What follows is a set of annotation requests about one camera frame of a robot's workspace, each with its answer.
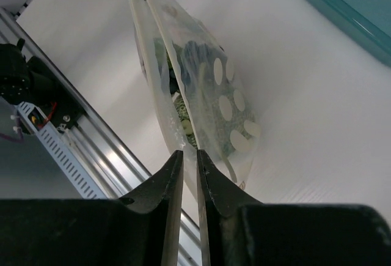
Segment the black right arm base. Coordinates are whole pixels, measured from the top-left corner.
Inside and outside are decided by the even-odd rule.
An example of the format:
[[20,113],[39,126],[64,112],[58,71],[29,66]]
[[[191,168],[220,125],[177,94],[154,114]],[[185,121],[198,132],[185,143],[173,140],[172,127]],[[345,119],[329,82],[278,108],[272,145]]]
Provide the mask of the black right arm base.
[[63,133],[77,125],[84,109],[48,64],[37,56],[26,59],[24,43],[19,39],[15,45],[1,44],[1,97],[11,105],[33,104],[28,118],[36,129],[51,123]]

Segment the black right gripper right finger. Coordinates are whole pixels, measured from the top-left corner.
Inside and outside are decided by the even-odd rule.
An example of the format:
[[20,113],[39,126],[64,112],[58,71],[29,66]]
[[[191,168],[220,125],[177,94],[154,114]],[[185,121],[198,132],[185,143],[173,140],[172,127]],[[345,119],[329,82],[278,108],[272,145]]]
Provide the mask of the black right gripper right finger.
[[263,203],[197,151],[203,265],[389,265],[390,227],[361,204]]

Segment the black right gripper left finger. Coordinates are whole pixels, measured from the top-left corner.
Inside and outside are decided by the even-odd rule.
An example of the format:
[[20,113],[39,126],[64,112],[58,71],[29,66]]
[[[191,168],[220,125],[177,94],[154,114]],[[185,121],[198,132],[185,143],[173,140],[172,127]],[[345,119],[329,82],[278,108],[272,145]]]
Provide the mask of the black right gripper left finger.
[[3,199],[2,265],[176,265],[183,153],[116,199]]

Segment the clear zip top bag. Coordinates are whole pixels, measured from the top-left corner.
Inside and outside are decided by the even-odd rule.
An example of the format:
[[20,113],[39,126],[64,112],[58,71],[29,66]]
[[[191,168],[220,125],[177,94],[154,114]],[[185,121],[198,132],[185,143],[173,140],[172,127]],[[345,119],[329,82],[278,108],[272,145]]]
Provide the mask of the clear zip top bag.
[[176,0],[129,0],[141,68],[169,151],[185,155],[196,192],[196,152],[245,189],[261,128],[232,60]]

